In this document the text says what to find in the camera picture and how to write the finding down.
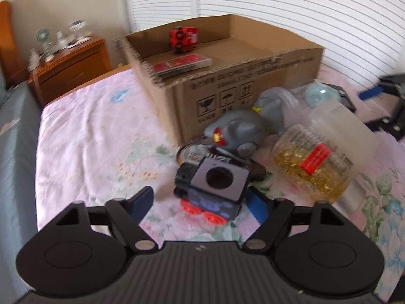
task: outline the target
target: red toy wheel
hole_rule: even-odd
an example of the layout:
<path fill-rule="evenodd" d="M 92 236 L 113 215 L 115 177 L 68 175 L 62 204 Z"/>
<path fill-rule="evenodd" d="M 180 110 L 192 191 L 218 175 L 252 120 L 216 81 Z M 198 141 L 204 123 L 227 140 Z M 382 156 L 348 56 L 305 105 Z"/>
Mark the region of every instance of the red toy wheel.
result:
<path fill-rule="evenodd" d="M 183 50 L 183 44 L 181 42 L 176 43 L 176 51 L 181 52 Z"/>
<path fill-rule="evenodd" d="M 212 212 L 203 212 L 202 213 L 206 220 L 208 220 L 211 224 L 214 225 L 224 225 L 226 224 L 227 220 L 219 215 L 215 215 Z"/>
<path fill-rule="evenodd" d="M 185 212 L 187 212 L 191 215 L 198 215 L 203 212 L 202 209 L 192 205 L 188 200 L 185 200 L 185 199 L 181 199 L 180 205 L 184 209 Z"/>

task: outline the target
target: toy car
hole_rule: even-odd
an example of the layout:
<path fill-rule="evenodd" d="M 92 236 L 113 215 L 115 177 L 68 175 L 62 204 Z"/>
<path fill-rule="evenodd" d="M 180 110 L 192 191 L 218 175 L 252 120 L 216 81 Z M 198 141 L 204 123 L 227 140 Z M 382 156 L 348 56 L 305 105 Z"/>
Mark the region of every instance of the toy car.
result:
<path fill-rule="evenodd" d="M 198 166 L 180 166 L 174 194 L 189 214 L 203 214 L 210 223 L 223 225 L 239 214 L 249 180 L 245 168 L 204 158 Z"/>
<path fill-rule="evenodd" d="M 175 53 L 181 54 L 193 51 L 198 42 L 198 28 L 176 27 L 170 32 L 170 47 Z"/>

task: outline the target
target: wooden headboard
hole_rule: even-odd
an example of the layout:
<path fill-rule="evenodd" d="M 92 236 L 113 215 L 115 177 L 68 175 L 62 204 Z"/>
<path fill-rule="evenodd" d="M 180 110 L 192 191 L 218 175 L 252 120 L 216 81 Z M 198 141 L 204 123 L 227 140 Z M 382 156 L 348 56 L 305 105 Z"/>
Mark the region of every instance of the wooden headboard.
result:
<path fill-rule="evenodd" d="M 0 65 L 6 78 L 7 88 L 20 84 L 28 78 L 26 66 L 15 43 L 13 23 L 11 20 L 11 4 L 0 2 Z"/>

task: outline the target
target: bottle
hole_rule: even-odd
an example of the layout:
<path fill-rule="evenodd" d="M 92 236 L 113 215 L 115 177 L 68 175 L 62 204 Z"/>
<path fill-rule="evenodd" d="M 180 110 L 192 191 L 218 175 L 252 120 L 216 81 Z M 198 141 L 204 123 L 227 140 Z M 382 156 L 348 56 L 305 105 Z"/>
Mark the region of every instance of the bottle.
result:
<path fill-rule="evenodd" d="M 350 165 L 300 124 L 290 126 L 272 149 L 274 163 L 314 203 L 335 203 L 351 182 Z"/>
<path fill-rule="evenodd" d="M 62 31 L 56 33 L 56 38 L 59 50 L 66 49 L 68 47 L 68 40 L 63 36 Z"/>
<path fill-rule="evenodd" d="M 39 66 L 39 64 L 40 64 L 39 54 L 35 49 L 31 49 L 31 57 L 28 71 L 31 72 L 35 70 Z"/>
<path fill-rule="evenodd" d="M 330 99 L 315 107 L 304 122 L 305 128 L 352 167 L 354 178 L 370 161 L 378 147 L 378 139 L 351 111 L 337 100 Z"/>

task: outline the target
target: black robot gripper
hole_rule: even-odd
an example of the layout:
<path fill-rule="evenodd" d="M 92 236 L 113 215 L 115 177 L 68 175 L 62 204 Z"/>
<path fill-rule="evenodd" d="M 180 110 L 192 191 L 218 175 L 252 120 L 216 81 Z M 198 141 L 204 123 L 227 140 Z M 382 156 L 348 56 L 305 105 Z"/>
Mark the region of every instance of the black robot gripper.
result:
<path fill-rule="evenodd" d="M 296 207 L 249 192 L 268 217 L 242 248 L 166 241 L 159 249 L 139 227 L 153 204 L 150 187 L 104 207 L 73 202 L 17 256 L 32 288 L 19 303 L 381 303 L 373 295 L 381 251 L 329 203 Z M 308 229 L 289 236 L 295 225 Z"/>

